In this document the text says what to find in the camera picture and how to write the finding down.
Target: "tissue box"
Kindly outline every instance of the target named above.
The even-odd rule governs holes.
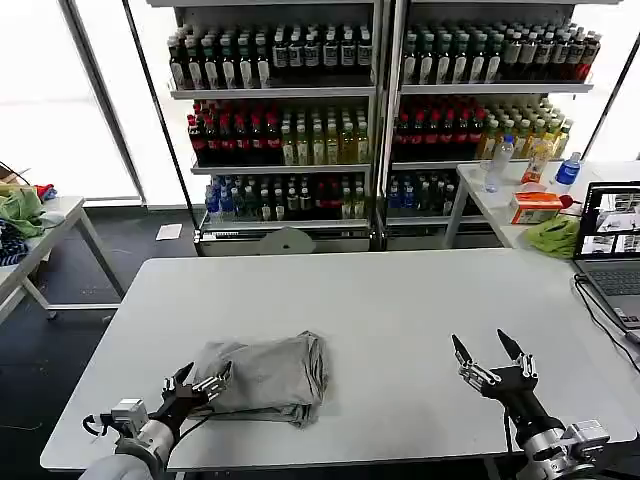
[[[516,192],[509,208],[512,224],[542,223],[562,210],[562,202],[555,193]]]

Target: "floor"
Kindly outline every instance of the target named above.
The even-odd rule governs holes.
[[[127,284],[149,258],[195,256],[193,228],[186,212],[145,214],[141,209],[111,208],[92,209],[89,215],[112,252],[115,268]],[[160,225],[169,223],[183,225],[180,238],[156,242]],[[460,246],[470,247],[472,243],[465,238]],[[35,283],[53,303],[117,301],[107,279],[75,230],[70,231],[53,250],[49,262],[37,273]],[[47,322],[44,311],[30,299],[25,299],[0,325],[0,445],[12,447],[0,449],[0,478],[78,478],[78,474],[45,471],[39,465],[39,456],[109,318],[109,312],[61,312],[54,322]],[[633,467],[629,470],[640,471]],[[187,476],[190,480],[220,477],[230,480],[489,478],[481,460]]]

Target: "white table in background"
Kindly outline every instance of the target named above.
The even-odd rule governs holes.
[[[76,226],[114,290],[120,298],[124,298],[124,283],[111,267],[108,254],[95,228],[93,228],[91,220],[89,220],[82,208],[83,204],[84,198],[82,197],[58,197],[43,203],[44,211],[62,214],[64,221],[57,227],[45,230],[41,236],[28,239],[29,253],[20,263],[0,267],[0,304],[2,305],[0,307],[0,322],[15,308],[25,292],[31,295],[42,308],[52,312],[58,310],[118,308],[119,304],[50,304],[27,278],[27,275],[39,265],[40,261],[46,257],[51,249],[64,238],[66,232]]]
[[[542,183],[549,186],[549,181],[555,176],[560,162],[550,162],[544,169]],[[462,211],[467,203],[467,196],[471,196],[478,206],[482,215],[493,229],[502,245],[507,248],[529,248],[526,240],[522,238],[522,233],[531,225],[512,225],[509,216],[509,202],[513,198],[514,192],[521,189],[520,179],[527,167],[527,162],[511,162],[503,175],[503,185],[495,193],[489,193],[484,188],[485,170],[480,168],[479,163],[469,165],[458,165],[458,192],[451,211],[451,217],[445,231],[443,248],[452,248],[453,241],[460,226]],[[590,182],[600,182],[602,178],[586,163],[582,166],[576,183],[571,187],[569,195],[574,200],[583,201]]]
[[[608,393],[604,335],[592,328],[564,262],[523,250],[475,249],[266,257],[153,259],[131,285],[41,457],[83,470],[115,435],[81,427],[122,398],[161,404],[163,377],[208,340],[257,342],[311,330],[327,340],[330,386],[318,422],[207,422],[175,449],[171,471],[345,464],[505,451],[503,410],[458,376],[451,334],[486,367],[509,363],[496,328],[536,356],[536,389],[565,423],[598,419],[613,442],[640,421]],[[637,393],[630,401],[640,401]],[[184,428],[191,425],[187,422]]]

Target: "blue cloth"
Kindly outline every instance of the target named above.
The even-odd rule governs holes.
[[[0,266],[15,265],[27,256],[29,249],[16,227],[0,219]]]

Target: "robotic hand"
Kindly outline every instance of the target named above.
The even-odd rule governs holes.
[[[115,455],[92,465],[82,479],[156,479],[167,468],[169,455],[180,441],[180,427],[191,411],[220,395],[231,377],[231,362],[197,385],[183,385],[193,362],[164,379],[160,409],[147,415],[142,400],[124,399],[110,413],[89,415],[82,425],[92,435],[106,435],[112,427],[120,437]],[[102,431],[91,425],[102,426]]]
[[[547,415],[533,393],[538,384],[533,356],[525,354],[502,330],[498,330],[498,337],[513,364],[487,370],[471,359],[458,337],[452,336],[460,376],[483,397],[498,400],[516,426],[516,443],[528,460],[518,478],[586,478],[584,475],[595,468],[595,456],[609,441],[606,430],[596,420],[565,428],[560,420]]]

